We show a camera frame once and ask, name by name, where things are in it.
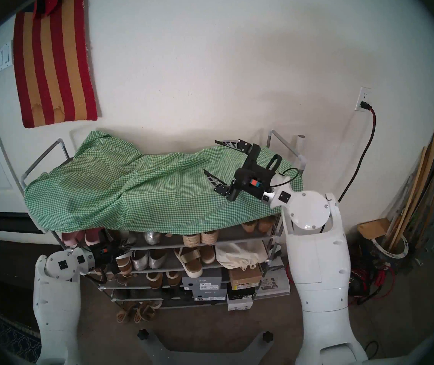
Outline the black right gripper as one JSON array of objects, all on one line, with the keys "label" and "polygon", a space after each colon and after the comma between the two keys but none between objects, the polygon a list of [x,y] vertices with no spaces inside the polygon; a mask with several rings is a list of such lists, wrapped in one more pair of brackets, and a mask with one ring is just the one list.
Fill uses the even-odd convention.
[{"label": "black right gripper", "polygon": [[228,201],[235,201],[241,191],[244,191],[260,201],[270,201],[274,187],[271,181],[276,174],[276,155],[274,155],[264,168],[257,163],[261,148],[257,144],[250,144],[241,139],[214,141],[216,144],[236,150],[247,155],[241,168],[234,174],[231,185],[212,175],[207,170],[203,172],[211,184],[214,192],[227,197]]}]

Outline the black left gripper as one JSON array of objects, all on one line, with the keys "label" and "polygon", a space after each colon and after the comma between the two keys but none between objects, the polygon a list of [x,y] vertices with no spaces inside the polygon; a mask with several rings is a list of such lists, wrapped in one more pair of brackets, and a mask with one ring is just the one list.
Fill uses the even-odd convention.
[{"label": "black left gripper", "polygon": [[120,273],[117,261],[131,258],[133,250],[128,243],[128,231],[102,229],[105,243],[87,246],[88,269],[107,267],[113,274]]}]

